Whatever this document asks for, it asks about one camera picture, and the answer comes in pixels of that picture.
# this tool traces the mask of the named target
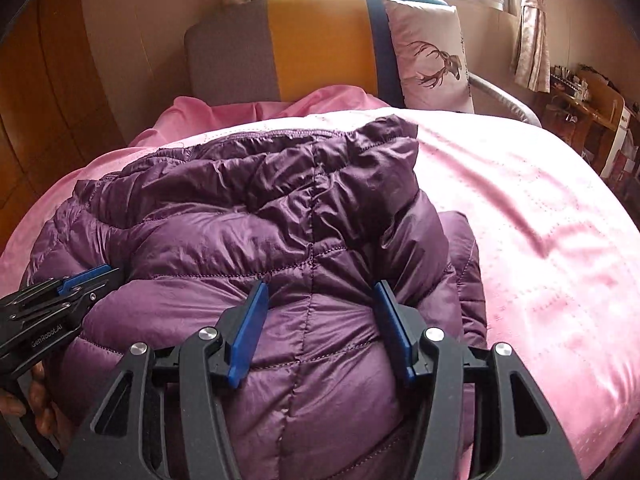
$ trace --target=deer print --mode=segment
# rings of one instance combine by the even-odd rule
[[[426,86],[427,88],[436,88],[436,86],[443,83],[447,73],[452,74],[457,80],[460,80],[460,69],[462,69],[460,56],[452,56],[448,52],[440,50],[437,46],[428,43],[427,41],[412,41],[411,43],[409,43],[409,46],[414,45],[418,47],[416,53],[414,54],[414,57],[419,56],[425,50],[430,50],[426,57],[435,54],[436,57],[439,57],[444,63],[444,66],[435,74],[425,75],[421,72],[418,72],[415,76],[415,78],[418,80],[418,84]]]

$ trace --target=pillow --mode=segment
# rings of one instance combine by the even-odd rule
[[[382,0],[407,108],[474,112],[456,7]]]

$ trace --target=pink blanket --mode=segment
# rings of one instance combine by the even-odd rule
[[[588,476],[640,412],[638,230],[591,168],[545,130],[385,106],[350,87],[293,105],[209,108],[178,98],[129,148],[99,157],[38,200],[0,257],[0,296],[17,289],[42,225],[78,179],[119,170],[168,142],[188,146],[246,130],[351,130],[397,114],[419,126],[420,186],[436,208],[462,211],[474,229],[489,343],[514,346]]]

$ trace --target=wall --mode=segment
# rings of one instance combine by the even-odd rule
[[[458,6],[469,69],[531,103],[533,92],[511,74],[518,18],[465,0]],[[185,30],[221,0],[82,0],[87,35],[111,109],[126,140],[151,126],[178,95],[189,94],[182,40]],[[640,66],[633,36],[608,0],[548,0],[553,64],[584,62],[602,70],[629,98],[640,100]],[[617,55],[622,51],[624,57]],[[505,114],[474,92],[478,113]]]
[[[547,0],[551,63],[593,66],[640,102],[640,46],[609,0]]]
[[[0,251],[59,178],[123,145],[81,0],[31,0],[0,44]]]
[[[86,32],[125,140],[190,94],[185,31],[222,0],[82,0]]]

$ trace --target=bed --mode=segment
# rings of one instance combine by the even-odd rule
[[[298,1],[279,5],[296,7],[294,13],[305,7]],[[340,16],[360,13],[352,18],[364,23],[362,12],[369,12],[371,0],[345,1],[315,0],[306,8],[329,22],[336,9]],[[289,59],[293,68],[279,71],[274,61],[268,73],[264,45],[273,41],[274,28],[278,34],[288,30],[289,38],[295,34],[295,28],[271,19],[270,5],[272,0],[237,7],[187,33],[194,97],[177,98],[128,148],[67,175],[38,201],[0,257],[0,296],[19,286],[42,225],[78,180],[120,170],[166,144],[190,146],[241,131],[346,131],[397,114],[418,124],[420,186],[437,209],[463,212],[474,229],[489,343],[506,340],[516,348],[564,427],[585,478],[630,430],[600,473],[622,478],[618,472],[630,464],[629,450],[638,445],[632,423],[640,412],[640,235],[622,206],[571,148],[537,127],[530,110],[503,92],[495,91],[524,121],[404,109],[394,78],[386,69],[378,71],[395,61],[378,57],[379,51],[373,55],[374,72],[353,71],[344,78],[322,66],[295,65],[310,59],[302,51],[280,61]],[[340,34],[354,33],[350,23],[343,23]],[[369,27],[365,31],[373,34],[374,25]],[[335,40],[323,30],[325,41]],[[320,50],[321,38],[314,41]],[[365,44],[376,49],[371,40]],[[351,55],[357,60],[362,51]]]

